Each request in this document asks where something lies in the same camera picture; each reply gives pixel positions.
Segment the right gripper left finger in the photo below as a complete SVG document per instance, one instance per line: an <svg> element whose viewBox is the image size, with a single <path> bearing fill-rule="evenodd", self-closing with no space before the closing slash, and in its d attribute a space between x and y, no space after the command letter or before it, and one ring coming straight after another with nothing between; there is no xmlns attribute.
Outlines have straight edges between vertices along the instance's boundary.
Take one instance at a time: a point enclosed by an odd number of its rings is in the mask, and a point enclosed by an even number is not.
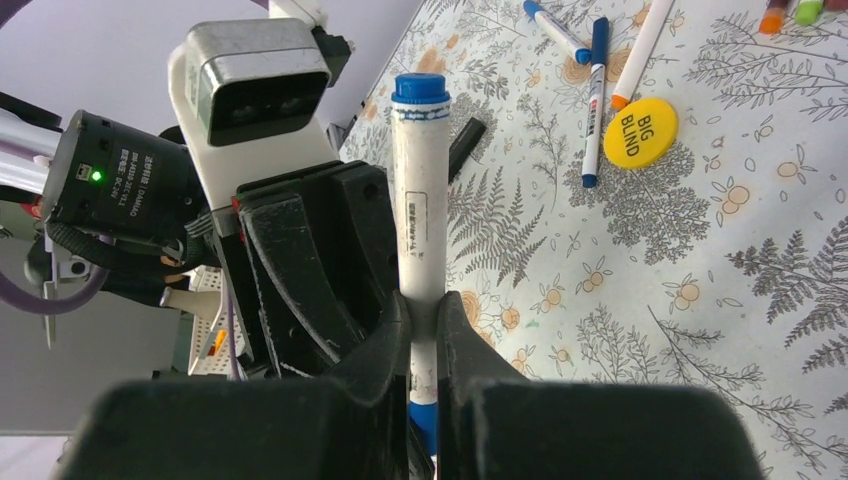
<svg viewBox="0 0 848 480"><path fill-rule="evenodd" d="M376 330L312 378L150 381L107 392L60 479L405 479L409 314L386 302Z"/></svg>

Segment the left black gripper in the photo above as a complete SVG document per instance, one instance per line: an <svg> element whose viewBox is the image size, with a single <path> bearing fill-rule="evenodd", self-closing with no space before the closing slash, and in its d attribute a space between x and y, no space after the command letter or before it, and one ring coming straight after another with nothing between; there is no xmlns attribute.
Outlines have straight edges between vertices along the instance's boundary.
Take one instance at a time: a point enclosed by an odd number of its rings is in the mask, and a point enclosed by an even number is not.
<svg viewBox="0 0 848 480"><path fill-rule="evenodd" d="M237 188L216 248L243 321L240 360L267 378L318 376L377 327L398 287L387 173L334 161Z"/></svg>

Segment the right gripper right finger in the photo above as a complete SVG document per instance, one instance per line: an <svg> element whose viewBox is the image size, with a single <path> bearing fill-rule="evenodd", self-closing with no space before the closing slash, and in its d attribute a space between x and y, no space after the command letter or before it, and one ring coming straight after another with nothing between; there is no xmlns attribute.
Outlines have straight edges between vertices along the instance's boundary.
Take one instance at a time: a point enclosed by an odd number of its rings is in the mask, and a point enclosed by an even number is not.
<svg viewBox="0 0 848 480"><path fill-rule="evenodd" d="M705 389L531 380L470 325L438 313L442 479L758 479L733 411Z"/></svg>

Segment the black pink highlighter marker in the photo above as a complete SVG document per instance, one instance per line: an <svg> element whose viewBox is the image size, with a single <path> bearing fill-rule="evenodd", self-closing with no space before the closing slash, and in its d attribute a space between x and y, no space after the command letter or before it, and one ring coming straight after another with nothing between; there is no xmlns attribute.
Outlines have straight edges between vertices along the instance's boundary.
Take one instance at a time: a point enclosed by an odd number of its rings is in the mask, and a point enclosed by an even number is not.
<svg viewBox="0 0 848 480"><path fill-rule="evenodd" d="M450 183L454 181L465 162L471 157L485 133L485 124L474 117L471 117L460 130L449 149L448 181Z"/></svg>

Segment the blue whiteboard marker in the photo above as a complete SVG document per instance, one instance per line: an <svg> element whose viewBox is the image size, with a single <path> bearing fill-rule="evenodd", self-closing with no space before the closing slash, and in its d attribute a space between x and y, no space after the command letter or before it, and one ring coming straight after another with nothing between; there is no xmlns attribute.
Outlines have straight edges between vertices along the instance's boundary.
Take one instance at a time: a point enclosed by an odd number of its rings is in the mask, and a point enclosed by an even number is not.
<svg viewBox="0 0 848 480"><path fill-rule="evenodd" d="M451 97L441 74L407 73L391 96L399 290L411 320L409 415L438 453L436 333L446 293Z"/></svg>

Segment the blue cap thin pen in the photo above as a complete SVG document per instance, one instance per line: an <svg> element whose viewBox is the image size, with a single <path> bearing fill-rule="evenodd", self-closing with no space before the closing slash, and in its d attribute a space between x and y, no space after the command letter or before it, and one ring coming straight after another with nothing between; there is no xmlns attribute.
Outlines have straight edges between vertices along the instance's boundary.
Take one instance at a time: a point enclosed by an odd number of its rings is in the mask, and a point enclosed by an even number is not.
<svg viewBox="0 0 848 480"><path fill-rule="evenodd" d="M600 157L601 128L603 126L609 27L607 17L600 17L593 23L585 156L582 161L581 171L582 186L587 189L595 188L598 183L597 175Z"/></svg>

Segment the orange tip white pen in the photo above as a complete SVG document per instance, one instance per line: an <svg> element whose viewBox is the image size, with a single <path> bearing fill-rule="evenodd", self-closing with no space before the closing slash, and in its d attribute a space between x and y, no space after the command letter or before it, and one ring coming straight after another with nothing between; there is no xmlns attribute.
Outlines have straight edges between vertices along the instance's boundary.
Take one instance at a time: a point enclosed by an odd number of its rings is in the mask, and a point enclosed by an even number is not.
<svg viewBox="0 0 848 480"><path fill-rule="evenodd" d="M623 110L632 101L673 3L673 0L651 2L611 96L611 105L615 111Z"/></svg>

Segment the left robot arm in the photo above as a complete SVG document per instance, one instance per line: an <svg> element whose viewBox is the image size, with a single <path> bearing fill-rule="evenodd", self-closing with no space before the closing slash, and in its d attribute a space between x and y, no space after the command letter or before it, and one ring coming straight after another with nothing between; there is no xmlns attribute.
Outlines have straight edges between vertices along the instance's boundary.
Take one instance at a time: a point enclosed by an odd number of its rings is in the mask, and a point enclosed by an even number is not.
<svg viewBox="0 0 848 480"><path fill-rule="evenodd" d="M307 376L355 351L396 305L385 173L300 133L200 154L79 111L60 136L42 213L47 236L92 273L64 299L3 280L2 300L22 311L76 310L110 275L217 266L221 290L195 294L197 316L242 333L258 366Z"/></svg>

